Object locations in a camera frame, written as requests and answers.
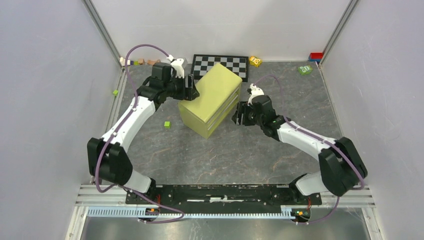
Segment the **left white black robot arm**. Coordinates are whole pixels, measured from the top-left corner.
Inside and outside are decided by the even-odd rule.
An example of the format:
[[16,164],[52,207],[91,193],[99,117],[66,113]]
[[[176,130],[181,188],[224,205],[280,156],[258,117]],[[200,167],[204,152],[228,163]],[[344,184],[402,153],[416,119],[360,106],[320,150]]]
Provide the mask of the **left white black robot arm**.
[[186,75],[184,66],[182,58],[171,63],[155,63],[151,75],[135,91],[129,107],[115,125],[102,137],[88,141],[89,173],[96,181],[102,179],[137,191],[145,204],[156,200],[156,182],[133,168],[127,151],[143,124],[167,98],[192,101],[200,96],[193,75]]

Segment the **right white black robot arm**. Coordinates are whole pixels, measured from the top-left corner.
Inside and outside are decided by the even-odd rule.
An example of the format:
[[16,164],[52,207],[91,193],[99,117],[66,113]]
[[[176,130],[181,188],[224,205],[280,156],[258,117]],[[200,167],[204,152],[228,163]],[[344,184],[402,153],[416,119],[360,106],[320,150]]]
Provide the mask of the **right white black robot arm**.
[[288,196],[293,203],[302,204],[315,193],[330,192],[341,197],[365,187],[368,170],[349,138],[325,137],[276,114],[269,96],[258,95],[250,101],[238,102],[231,119],[237,125],[259,126],[267,137],[296,147],[318,161],[318,172],[292,181],[294,187],[289,189]]

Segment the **green makeup organizer box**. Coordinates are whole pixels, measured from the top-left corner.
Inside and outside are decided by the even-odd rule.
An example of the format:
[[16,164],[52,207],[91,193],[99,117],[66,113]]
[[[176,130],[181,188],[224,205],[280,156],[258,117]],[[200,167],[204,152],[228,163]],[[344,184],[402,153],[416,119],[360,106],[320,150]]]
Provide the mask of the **green makeup organizer box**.
[[195,84],[200,96],[178,103],[182,122],[208,139],[238,103],[241,84],[241,77],[222,64],[215,64]]

